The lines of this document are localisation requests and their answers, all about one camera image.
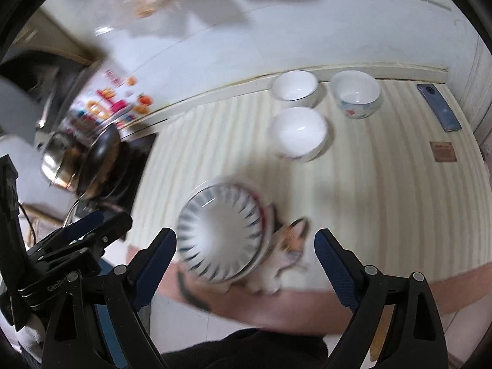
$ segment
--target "kitchen counter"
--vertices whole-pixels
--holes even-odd
[[[162,227],[176,227],[196,186],[233,175],[256,185],[285,222],[309,219],[302,258],[308,270],[285,271],[274,296],[239,286],[220,295],[200,289],[172,264],[163,294],[279,331],[343,331],[350,312],[338,304],[312,244],[324,227],[364,264],[388,275],[424,273],[441,313],[491,292],[489,174],[463,112],[438,85],[463,126],[446,133],[417,82],[379,82],[383,106],[363,120],[346,118],[325,93],[316,109],[328,118],[334,142],[308,163],[280,160],[269,150],[266,128],[280,104],[268,91],[200,105],[169,120],[135,200],[129,258]],[[450,141],[458,161],[435,162],[430,141]]]

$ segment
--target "cream tablecloth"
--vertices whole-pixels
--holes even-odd
[[[286,271],[283,287],[329,289],[312,239],[327,227],[364,264],[442,280],[490,261],[489,174],[463,112],[438,89],[463,129],[446,133],[413,81],[379,81],[384,103],[372,117],[346,118],[330,93],[316,107],[334,131],[319,158],[288,162],[272,155],[266,129],[280,105],[267,91],[201,105],[169,120],[148,160],[129,243],[149,245],[175,227],[189,193],[220,175],[253,182],[285,221],[311,221],[306,272]],[[437,163],[430,141],[451,141],[458,162]]]

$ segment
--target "ceramic bowl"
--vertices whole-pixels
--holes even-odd
[[[178,251],[201,280],[228,281],[254,260],[262,244],[262,213],[251,193],[221,183],[194,195],[178,218]]]
[[[230,282],[236,282],[249,275],[256,267],[258,267],[258,265],[262,262],[263,258],[265,258],[265,256],[267,255],[272,243],[272,236],[274,233],[274,226],[275,226],[275,217],[274,217],[273,208],[271,206],[265,207],[264,215],[265,215],[266,228],[257,254],[254,256],[251,262],[244,267],[244,269],[242,269],[237,275],[230,278],[229,280]]]
[[[314,109],[289,108],[272,120],[268,137],[277,156],[306,162],[323,149],[329,137],[328,124]]]
[[[272,94],[284,108],[312,107],[318,96],[318,85],[311,72],[289,71],[274,80]]]
[[[370,117],[382,104],[378,82],[364,72],[338,72],[330,81],[330,90],[338,107],[352,119]]]

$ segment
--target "stove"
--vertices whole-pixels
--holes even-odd
[[[122,141],[120,152],[100,195],[90,201],[81,201],[76,215],[83,218],[101,210],[105,218],[124,210],[131,213],[138,186],[157,133],[132,141]]]

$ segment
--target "phone case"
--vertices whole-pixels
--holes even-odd
[[[434,115],[446,132],[461,130],[461,124],[454,115],[453,110],[434,85],[423,83],[417,85],[417,88],[430,105]]]

